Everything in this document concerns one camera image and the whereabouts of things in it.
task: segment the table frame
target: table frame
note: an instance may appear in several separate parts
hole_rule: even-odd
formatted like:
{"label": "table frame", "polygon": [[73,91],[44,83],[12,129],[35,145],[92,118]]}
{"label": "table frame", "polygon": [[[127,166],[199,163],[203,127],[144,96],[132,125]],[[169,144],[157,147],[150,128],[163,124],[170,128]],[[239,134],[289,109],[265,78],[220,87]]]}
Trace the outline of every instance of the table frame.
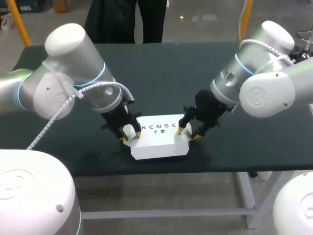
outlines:
{"label": "table frame", "polygon": [[294,171],[274,171],[260,197],[254,200],[247,172],[237,172],[237,179],[243,200],[243,208],[233,209],[179,209],[142,211],[93,211],[82,212],[82,219],[142,218],[142,217],[187,217],[245,215],[249,229],[258,228],[273,207],[280,189],[290,180]]}

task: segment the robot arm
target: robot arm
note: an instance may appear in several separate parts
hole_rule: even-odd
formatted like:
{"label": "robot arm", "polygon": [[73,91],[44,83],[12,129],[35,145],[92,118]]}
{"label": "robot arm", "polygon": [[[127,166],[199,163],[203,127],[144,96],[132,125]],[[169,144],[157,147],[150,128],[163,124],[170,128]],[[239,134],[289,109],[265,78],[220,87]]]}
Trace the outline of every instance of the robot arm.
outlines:
{"label": "robot arm", "polygon": [[[34,72],[17,70],[0,78],[0,115],[28,110],[51,119],[64,102],[77,90],[100,82],[115,82],[110,70],[85,30],[78,24],[66,24],[54,30],[45,42],[48,57]],[[84,99],[99,112],[109,128],[124,141],[121,127],[131,124],[138,137],[141,126],[129,112],[118,86],[90,89]],[[59,118],[68,115],[71,102]]]}
{"label": "robot arm", "polygon": [[250,40],[241,43],[238,53],[212,81],[210,90],[199,91],[195,97],[196,105],[184,107],[186,115],[179,121],[179,133],[194,118],[203,122],[203,126],[192,134],[193,140],[219,125],[218,119],[223,113],[239,102],[243,83],[260,69],[270,72],[290,66],[291,62],[285,55],[293,47],[294,40],[285,29],[274,22],[264,22]]}
{"label": "robot arm", "polygon": [[240,89],[240,104],[250,115],[267,118],[292,105],[313,103],[313,58],[278,72],[249,78]]}

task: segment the cable wrap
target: cable wrap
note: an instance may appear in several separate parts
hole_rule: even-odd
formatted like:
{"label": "cable wrap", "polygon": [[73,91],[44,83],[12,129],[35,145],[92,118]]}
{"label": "cable wrap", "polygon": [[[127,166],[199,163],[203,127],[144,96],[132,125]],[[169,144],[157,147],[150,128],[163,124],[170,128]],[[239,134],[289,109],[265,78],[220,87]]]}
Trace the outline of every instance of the cable wrap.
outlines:
{"label": "cable wrap", "polygon": [[[104,87],[104,86],[118,86],[120,87],[124,92],[125,95],[127,96],[127,99],[129,101],[134,101],[134,97],[132,96],[131,92],[123,85],[118,82],[99,82],[92,84],[90,86],[84,87],[80,89],[78,92],[80,94],[83,94],[86,91],[89,91],[94,88],[98,87]],[[50,121],[47,123],[47,125],[42,129],[42,131],[39,133],[39,135],[34,139],[34,141],[29,145],[29,147],[26,150],[32,150],[36,144],[40,141],[40,139],[45,135],[45,133],[49,130],[49,128],[53,125],[53,123],[57,120],[58,116],[62,111],[66,109],[69,103],[71,103],[75,98],[77,97],[77,94],[71,95],[61,106],[61,108],[56,112],[56,114],[50,119]]]}

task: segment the table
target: table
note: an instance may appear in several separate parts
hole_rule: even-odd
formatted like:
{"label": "table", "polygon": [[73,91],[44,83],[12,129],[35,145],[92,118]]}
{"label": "table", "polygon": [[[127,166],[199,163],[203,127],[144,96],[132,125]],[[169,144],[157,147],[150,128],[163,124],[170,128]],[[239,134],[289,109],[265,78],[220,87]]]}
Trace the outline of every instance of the table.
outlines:
{"label": "table", "polygon": [[[236,43],[96,46],[116,80],[134,95],[132,111],[146,116],[181,114],[238,49]],[[34,70],[45,57],[43,46],[27,47],[14,69]],[[57,121],[35,150],[58,158],[73,176],[237,172],[245,205],[219,210],[84,212],[84,219],[244,214],[248,227],[257,228],[293,171],[313,169],[312,120],[307,106],[267,119],[250,117],[238,107],[223,116],[221,127],[192,143],[187,156],[136,162],[112,133],[101,131],[101,116],[77,100],[71,114]],[[0,117],[0,148],[26,148],[46,122],[26,112]],[[247,171],[274,171],[257,202]]]}

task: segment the metal table leg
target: metal table leg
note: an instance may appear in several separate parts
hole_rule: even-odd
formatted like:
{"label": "metal table leg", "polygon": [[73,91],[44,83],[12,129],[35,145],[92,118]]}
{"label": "metal table leg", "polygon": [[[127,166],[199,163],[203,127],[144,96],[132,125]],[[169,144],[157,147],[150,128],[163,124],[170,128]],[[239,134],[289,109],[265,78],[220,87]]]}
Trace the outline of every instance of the metal table leg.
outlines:
{"label": "metal table leg", "polygon": [[290,180],[293,173],[294,171],[274,171],[271,174],[265,189],[254,205],[255,214],[246,218],[249,229],[256,229],[261,225],[265,216],[272,209],[278,192]]}

